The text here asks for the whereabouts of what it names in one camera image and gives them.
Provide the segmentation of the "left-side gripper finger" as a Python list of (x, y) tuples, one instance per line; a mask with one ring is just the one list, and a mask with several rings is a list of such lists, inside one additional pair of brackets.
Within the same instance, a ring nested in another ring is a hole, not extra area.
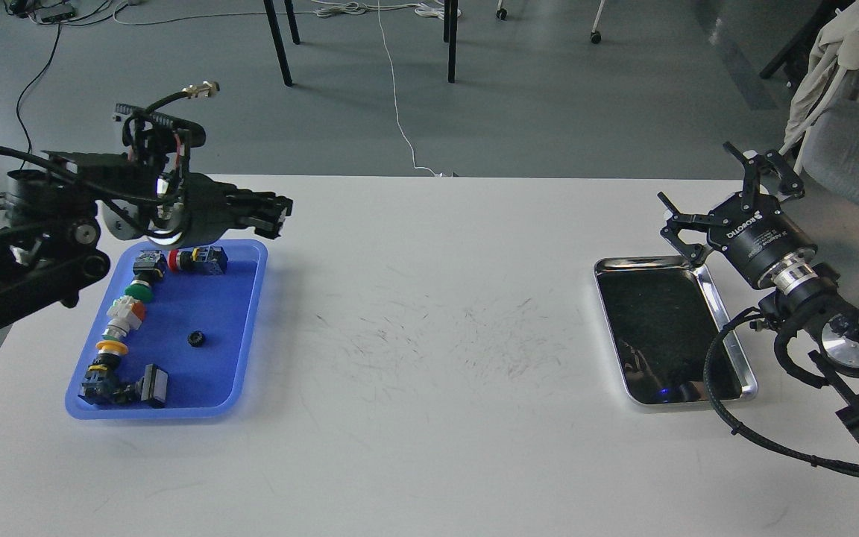
[(293, 200), (279, 196), (275, 192), (254, 192), (249, 189), (237, 189), (225, 196), (225, 203), (230, 210), (249, 212), (254, 210), (284, 210), (284, 221), (293, 211)]
[(230, 210), (229, 229), (253, 228), (254, 233), (268, 240), (280, 237), (284, 225), (284, 210)]

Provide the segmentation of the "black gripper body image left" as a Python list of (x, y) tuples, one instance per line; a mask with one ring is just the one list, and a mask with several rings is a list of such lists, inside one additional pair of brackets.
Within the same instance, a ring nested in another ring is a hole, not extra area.
[(178, 212), (178, 221), (184, 224), (181, 234), (169, 238), (152, 238), (161, 248), (204, 247), (217, 241), (228, 229), (235, 227), (236, 217), (228, 203), (228, 196), (238, 187), (215, 181), (205, 174), (192, 173), (184, 181), (185, 201)]

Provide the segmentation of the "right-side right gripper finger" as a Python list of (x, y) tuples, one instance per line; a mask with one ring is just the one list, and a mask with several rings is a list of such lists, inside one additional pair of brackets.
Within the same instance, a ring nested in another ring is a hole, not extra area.
[(730, 142), (723, 143), (723, 149), (729, 155), (736, 157), (744, 170), (743, 188), (739, 196), (740, 210), (753, 211), (759, 207), (761, 177), (770, 173), (777, 177), (776, 191), (783, 198), (802, 198), (805, 196), (804, 181), (777, 150), (768, 150), (763, 154), (746, 157)]

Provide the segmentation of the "black Robotiq gripper body right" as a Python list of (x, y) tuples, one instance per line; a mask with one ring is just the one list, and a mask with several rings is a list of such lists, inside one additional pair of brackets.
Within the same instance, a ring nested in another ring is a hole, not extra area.
[(751, 288), (774, 286), (767, 272), (790, 254), (814, 258), (815, 242), (784, 214), (776, 197), (759, 194), (747, 212), (743, 205), (742, 195), (735, 194), (709, 212), (723, 224), (709, 228), (707, 242), (725, 255)]

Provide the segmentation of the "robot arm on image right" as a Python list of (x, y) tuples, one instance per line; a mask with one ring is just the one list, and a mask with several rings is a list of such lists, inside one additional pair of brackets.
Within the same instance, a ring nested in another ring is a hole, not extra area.
[(798, 452), (771, 441), (739, 421), (715, 393), (711, 366), (716, 349), (743, 323), (775, 333), (774, 357), (785, 373), (816, 389), (830, 386), (846, 402), (837, 417), (859, 444), (859, 394), (846, 378), (859, 378), (859, 309), (838, 290), (838, 272), (814, 265), (816, 244), (790, 217), (781, 201), (801, 198), (802, 180), (776, 150), (747, 157), (732, 143), (725, 150), (744, 170), (743, 186), (706, 214), (685, 213), (665, 196), (661, 235), (698, 268), (713, 251), (727, 261), (753, 289), (770, 294), (723, 325), (707, 350), (703, 381), (707, 400), (736, 436), (783, 456), (859, 478), (859, 465)]

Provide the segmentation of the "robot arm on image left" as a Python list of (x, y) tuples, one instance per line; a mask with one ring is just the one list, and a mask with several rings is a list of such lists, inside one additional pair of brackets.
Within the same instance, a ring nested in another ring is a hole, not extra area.
[(82, 289), (105, 278), (103, 230), (119, 240), (146, 238), (160, 249), (204, 247), (230, 229), (253, 228), (273, 240), (293, 201), (254, 192), (190, 170), (204, 127), (161, 108), (212, 96), (202, 82), (140, 107), (119, 103), (124, 152), (48, 151), (44, 157), (0, 146), (0, 156), (28, 163), (9, 173), (0, 193), (0, 329), (53, 303), (72, 308)]

